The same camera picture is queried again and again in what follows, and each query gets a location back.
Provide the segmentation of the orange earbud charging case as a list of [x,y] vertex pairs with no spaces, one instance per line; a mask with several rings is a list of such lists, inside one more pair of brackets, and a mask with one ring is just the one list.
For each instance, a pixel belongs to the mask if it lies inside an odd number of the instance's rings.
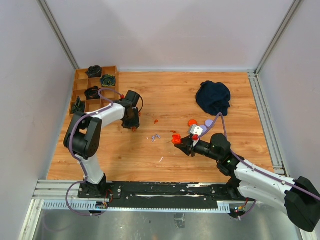
[[182,143],[181,135],[178,133],[174,133],[172,135],[172,140],[171,142],[175,145],[180,145]]

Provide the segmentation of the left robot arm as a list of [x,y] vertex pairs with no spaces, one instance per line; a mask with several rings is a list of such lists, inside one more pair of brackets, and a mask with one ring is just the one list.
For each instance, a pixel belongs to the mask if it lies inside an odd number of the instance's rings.
[[83,199],[101,199],[110,186],[97,155],[102,129],[116,121],[122,121],[124,129],[137,130],[140,127],[140,109],[137,105],[143,98],[129,90],[126,95],[121,94],[119,100],[111,100],[101,94],[103,90],[100,89],[98,95],[109,104],[95,111],[75,112],[63,141],[64,147],[78,161],[84,173],[78,190],[78,197]]

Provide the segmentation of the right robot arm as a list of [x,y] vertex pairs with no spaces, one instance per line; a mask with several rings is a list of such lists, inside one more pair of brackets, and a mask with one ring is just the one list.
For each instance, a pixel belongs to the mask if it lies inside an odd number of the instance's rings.
[[313,232],[319,223],[320,194],[309,179],[281,176],[254,165],[235,154],[222,133],[212,135],[210,142],[197,135],[181,137],[175,133],[171,141],[187,156],[199,154],[215,160],[219,171],[234,182],[226,188],[230,199],[244,197],[269,205],[306,232]]

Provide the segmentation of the wooden compartment tray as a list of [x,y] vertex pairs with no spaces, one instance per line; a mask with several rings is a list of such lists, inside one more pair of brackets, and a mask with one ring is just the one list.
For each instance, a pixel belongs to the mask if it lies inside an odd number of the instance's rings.
[[74,74],[69,116],[74,112],[93,112],[118,100],[118,69],[116,66],[76,69]]

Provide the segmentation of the black orange rolled tie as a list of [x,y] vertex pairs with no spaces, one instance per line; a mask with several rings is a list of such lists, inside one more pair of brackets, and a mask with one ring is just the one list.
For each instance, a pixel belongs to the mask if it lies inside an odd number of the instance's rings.
[[100,88],[98,86],[90,87],[87,90],[84,91],[84,95],[86,97],[86,100],[96,100],[100,99],[99,95]]

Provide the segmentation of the green yellow rolled tie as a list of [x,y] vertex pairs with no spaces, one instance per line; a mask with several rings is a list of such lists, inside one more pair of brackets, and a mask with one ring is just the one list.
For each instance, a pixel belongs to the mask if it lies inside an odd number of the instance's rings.
[[114,87],[116,85],[116,77],[110,74],[102,75],[100,84],[102,87]]

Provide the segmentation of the dark green folded tie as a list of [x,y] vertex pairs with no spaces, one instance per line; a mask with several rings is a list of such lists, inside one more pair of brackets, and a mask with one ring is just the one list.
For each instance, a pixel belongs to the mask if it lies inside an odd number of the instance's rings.
[[76,101],[71,105],[70,113],[71,114],[74,114],[75,112],[84,113],[85,112],[85,107],[86,107],[85,102],[81,101],[81,98],[78,96],[76,98]]

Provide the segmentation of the navy blue cloth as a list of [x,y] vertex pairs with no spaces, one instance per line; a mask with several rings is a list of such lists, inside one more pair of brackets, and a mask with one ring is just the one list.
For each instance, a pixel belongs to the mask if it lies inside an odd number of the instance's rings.
[[195,100],[205,113],[211,116],[222,113],[223,116],[227,116],[231,107],[231,92],[223,83],[207,80],[200,84]]

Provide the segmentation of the black rolled tie top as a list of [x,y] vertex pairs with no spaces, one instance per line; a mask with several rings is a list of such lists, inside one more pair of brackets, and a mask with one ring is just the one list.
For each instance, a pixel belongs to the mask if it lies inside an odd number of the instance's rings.
[[93,65],[85,72],[88,78],[100,78],[102,76],[102,68],[99,65]]

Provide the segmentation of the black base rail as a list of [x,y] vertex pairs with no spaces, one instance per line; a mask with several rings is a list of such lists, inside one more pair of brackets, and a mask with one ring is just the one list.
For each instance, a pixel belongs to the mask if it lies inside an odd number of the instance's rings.
[[81,183],[81,199],[98,199],[109,208],[137,210],[213,210],[219,201],[246,202],[228,184],[202,182],[111,181],[93,186]]

